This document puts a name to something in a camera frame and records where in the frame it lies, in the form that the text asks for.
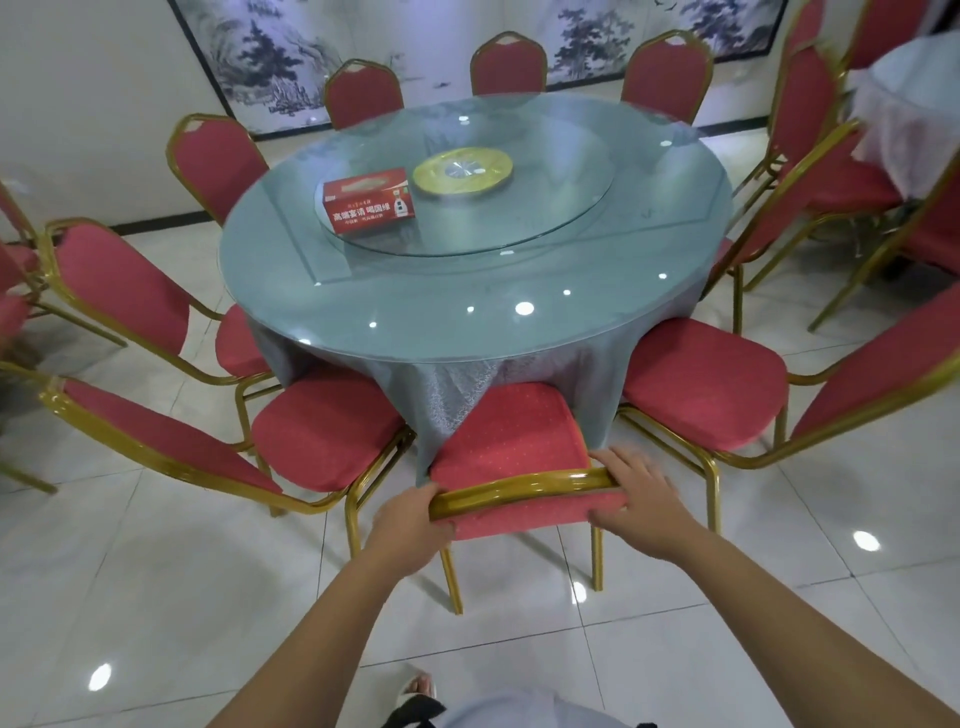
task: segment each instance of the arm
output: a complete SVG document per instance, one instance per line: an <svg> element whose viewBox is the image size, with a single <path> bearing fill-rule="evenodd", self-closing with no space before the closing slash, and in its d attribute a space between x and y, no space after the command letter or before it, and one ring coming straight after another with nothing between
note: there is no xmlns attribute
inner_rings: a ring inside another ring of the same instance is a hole
<svg viewBox="0 0 960 728"><path fill-rule="evenodd" d="M437 486L388 500L360 555L207 728L334 728L367 638L397 582L453 538L427 516Z"/></svg>
<svg viewBox="0 0 960 728"><path fill-rule="evenodd" d="M960 716L837 627L684 508L635 450L592 454L627 506L590 522L683 569L707 596L797 728L960 727Z"/></svg>

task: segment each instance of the glass tabletop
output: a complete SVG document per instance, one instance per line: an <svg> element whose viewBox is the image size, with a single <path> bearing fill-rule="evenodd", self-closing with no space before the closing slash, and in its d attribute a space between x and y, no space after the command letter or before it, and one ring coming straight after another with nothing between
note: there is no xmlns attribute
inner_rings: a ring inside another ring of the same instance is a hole
<svg viewBox="0 0 960 728"><path fill-rule="evenodd" d="M412 177L463 147L506 152L513 175L456 200L412 188L413 219L333 233L324 182ZM723 166L685 124L575 93L487 96L398 111L288 158L230 213L220 265L251 318L319 350L503 358L669 303L706 277L731 212Z"/></svg>

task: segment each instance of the person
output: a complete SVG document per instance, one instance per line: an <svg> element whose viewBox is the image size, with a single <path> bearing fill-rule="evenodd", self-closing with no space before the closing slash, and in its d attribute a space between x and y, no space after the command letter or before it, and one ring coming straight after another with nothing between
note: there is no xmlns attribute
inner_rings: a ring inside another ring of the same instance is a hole
<svg viewBox="0 0 960 728"><path fill-rule="evenodd" d="M614 447L591 456L623 488L627 504L618 511L591 512L590 522L684 570L736 636L794 726L960 728L960 716L947 705L697 522L644 454ZM334 728L387 597L400 579L426 566L453 539L451 523L433 523L427 515L436 493L431 484L383 504L364 549L208 728ZM641 678L624 674L622 679ZM390 728L409 723L436 728L623 726L543 691L499 693L450 710L429 696L428 676L419 676L406 692L413 697L388 718Z"/></svg>

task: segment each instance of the forearm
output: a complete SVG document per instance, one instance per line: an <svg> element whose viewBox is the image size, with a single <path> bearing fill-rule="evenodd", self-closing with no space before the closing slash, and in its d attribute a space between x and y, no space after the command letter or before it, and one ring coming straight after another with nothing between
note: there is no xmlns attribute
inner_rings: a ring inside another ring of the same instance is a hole
<svg viewBox="0 0 960 728"><path fill-rule="evenodd" d="M395 585L367 551L349 561L208 728L333 728Z"/></svg>
<svg viewBox="0 0 960 728"><path fill-rule="evenodd" d="M798 728L960 726L960 716L704 531L677 560Z"/></svg>

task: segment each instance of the gray tablecloth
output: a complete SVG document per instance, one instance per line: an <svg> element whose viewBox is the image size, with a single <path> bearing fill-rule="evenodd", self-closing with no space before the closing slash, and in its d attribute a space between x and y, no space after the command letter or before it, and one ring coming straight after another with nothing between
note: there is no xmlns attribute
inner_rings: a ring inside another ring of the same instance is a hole
<svg viewBox="0 0 960 728"><path fill-rule="evenodd" d="M636 342L661 321L689 316L704 283L697 279L654 311L590 338L523 356L469 362L399 363L342 356L291 341L255 321L250 324L257 346L284 386L308 372L318 358L373 378L417 432L417 473L423 482L444 442L498 384L552 384L564 395L587 447L602 448Z"/></svg>

